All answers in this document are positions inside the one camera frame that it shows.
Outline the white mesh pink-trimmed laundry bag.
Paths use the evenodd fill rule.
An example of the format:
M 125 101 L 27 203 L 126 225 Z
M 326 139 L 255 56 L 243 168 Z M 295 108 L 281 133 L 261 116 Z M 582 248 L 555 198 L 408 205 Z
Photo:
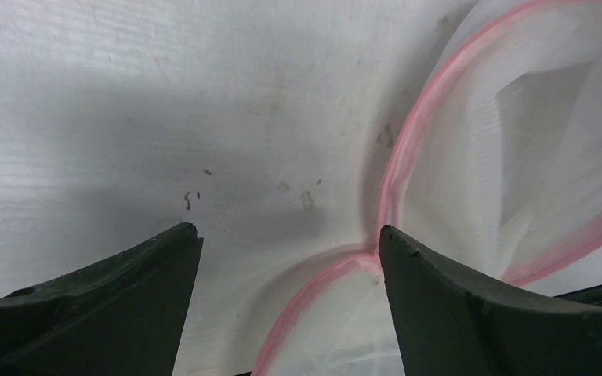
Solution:
M 506 284 L 602 285 L 602 1 L 480 1 L 405 120 L 377 224 Z M 407 375 L 379 244 L 290 301 L 255 375 Z

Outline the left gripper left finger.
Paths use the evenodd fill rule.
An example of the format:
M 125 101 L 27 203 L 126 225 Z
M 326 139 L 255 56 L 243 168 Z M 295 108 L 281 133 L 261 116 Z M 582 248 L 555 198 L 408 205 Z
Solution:
M 188 222 L 0 298 L 0 375 L 170 375 L 203 240 Z

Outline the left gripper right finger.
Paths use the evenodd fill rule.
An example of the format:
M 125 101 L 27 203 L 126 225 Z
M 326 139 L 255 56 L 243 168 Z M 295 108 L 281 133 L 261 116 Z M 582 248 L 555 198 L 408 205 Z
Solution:
M 602 375 L 602 285 L 536 294 L 388 225 L 379 255 L 407 375 Z

